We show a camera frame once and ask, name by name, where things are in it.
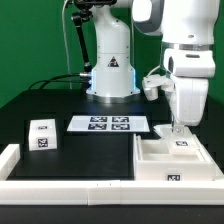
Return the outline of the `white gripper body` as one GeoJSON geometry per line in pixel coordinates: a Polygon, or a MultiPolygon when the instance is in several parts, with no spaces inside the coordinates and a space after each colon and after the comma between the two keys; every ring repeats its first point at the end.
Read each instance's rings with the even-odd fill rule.
{"type": "Polygon", "coordinates": [[[165,91],[175,124],[197,126],[203,116],[209,83],[204,78],[170,76],[172,91],[165,91]]]}

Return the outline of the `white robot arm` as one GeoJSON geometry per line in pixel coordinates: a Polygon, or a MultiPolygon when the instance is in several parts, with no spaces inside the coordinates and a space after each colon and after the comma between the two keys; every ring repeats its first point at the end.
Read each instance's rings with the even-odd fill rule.
{"type": "Polygon", "coordinates": [[[145,37],[139,55],[147,58],[153,40],[160,42],[161,75],[147,74],[142,89],[148,100],[162,89],[168,98],[173,127],[200,123],[215,75],[214,27],[220,0],[75,0],[82,22],[92,20],[97,40],[97,63],[90,68],[87,95],[104,102],[137,94],[129,63],[130,31],[111,15],[113,7],[131,8],[136,31],[145,37]]]}

